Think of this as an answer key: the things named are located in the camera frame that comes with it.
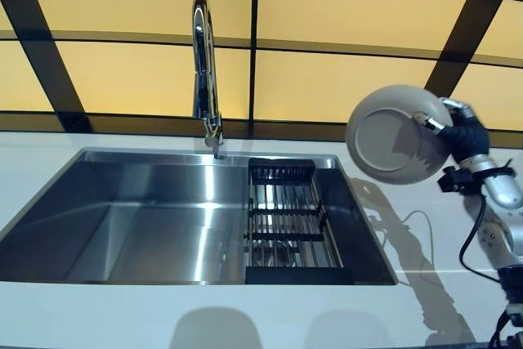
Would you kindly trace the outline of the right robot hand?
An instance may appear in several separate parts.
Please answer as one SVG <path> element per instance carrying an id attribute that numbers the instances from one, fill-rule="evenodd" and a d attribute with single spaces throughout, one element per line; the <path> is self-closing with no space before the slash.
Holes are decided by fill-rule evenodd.
<path id="1" fill-rule="evenodd" d="M 414 113 L 413 120 L 437 135 L 445 143 L 457 164 L 477 155 L 488 155 L 489 135 L 472 107 L 448 97 L 441 97 L 440 102 L 449 111 L 453 126 L 438 123 L 432 116 L 423 112 Z"/>

